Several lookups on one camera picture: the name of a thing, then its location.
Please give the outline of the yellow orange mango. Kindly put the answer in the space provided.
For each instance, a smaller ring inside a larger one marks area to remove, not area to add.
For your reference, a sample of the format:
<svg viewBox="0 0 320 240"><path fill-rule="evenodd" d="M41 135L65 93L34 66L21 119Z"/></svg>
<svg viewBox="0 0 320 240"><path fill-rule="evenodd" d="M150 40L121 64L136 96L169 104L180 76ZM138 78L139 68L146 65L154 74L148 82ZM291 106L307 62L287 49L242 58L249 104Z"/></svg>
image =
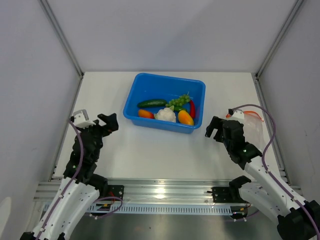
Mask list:
<svg viewBox="0 0 320 240"><path fill-rule="evenodd" d="M193 126L194 125L194 120L190 116L190 114L186 110L181 110L178 112L178 121L181 124L188 125L188 126Z"/></svg>

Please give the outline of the orange red mango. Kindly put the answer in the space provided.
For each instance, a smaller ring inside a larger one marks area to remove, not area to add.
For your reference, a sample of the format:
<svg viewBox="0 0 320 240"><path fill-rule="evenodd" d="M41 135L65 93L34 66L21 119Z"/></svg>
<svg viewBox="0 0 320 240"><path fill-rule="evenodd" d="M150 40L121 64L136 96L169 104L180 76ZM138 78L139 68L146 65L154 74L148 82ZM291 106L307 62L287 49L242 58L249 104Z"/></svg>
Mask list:
<svg viewBox="0 0 320 240"><path fill-rule="evenodd" d="M140 118L146 118L146 119L154 119L155 118L155 116L154 116L154 114L152 112L147 111L145 109L139 109L138 110L138 116Z"/></svg>

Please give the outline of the clear zip top bag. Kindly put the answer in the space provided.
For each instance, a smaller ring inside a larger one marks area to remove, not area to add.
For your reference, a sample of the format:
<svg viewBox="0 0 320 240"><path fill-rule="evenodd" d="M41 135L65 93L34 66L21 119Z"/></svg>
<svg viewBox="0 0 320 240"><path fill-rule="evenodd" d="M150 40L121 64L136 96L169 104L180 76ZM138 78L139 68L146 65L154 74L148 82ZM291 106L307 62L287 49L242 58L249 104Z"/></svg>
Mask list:
<svg viewBox="0 0 320 240"><path fill-rule="evenodd" d="M262 152L265 147L263 134L264 119L252 110L244 110L243 113L244 121L239 122L243 124L245 141L253 144Z"/></svg>

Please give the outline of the white cauliflower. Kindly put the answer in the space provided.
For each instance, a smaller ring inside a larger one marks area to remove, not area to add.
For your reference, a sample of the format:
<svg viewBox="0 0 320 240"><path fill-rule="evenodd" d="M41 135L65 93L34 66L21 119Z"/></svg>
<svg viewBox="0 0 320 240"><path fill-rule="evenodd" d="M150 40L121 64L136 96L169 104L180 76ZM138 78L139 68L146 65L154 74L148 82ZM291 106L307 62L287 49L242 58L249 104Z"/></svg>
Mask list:
<svg viewBox="0 0 320 240"><path fill-rule="evenodd" d="M154 114L154 118L160 121L166 122L176 122L176 114L174 112L174 106L165 107L164 109L160 109L157 113Z"/></svg>

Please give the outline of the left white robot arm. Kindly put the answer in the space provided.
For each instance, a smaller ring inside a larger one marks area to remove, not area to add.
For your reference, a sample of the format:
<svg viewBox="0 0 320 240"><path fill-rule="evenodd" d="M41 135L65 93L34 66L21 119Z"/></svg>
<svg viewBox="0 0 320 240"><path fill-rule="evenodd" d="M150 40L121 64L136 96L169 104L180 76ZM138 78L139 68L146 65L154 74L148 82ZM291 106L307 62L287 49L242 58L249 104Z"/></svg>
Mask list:
<svg viewBox="0 0 320 240"><path fill-rule="evenodd" d="M68 240L81 218L96 202L123 203L113 195L108 179L95 174L103 139L119 129L116 113L90 120L86 110L73 113L69 124L76 133L69 161L46 213L22 240Z"/></svg>

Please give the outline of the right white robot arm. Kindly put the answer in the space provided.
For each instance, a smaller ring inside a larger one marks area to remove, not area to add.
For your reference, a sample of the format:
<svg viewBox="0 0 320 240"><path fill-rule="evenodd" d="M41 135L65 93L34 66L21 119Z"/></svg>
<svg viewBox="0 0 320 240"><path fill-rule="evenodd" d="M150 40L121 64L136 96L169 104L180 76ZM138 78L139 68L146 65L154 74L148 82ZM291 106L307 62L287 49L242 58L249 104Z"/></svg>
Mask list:
<svg viewBox="0 0 320 240"><path fill-rule="evenodd" d="M232 180L229 198L253 204L276 225L283 240L319 239L320 205L307 201L268 168L261 151L245 140L243 127L237 120L217 116L206 127L205 136L216 131L214 140L224 144L230 159L257 181L254 184L245 176Z"/></svg>

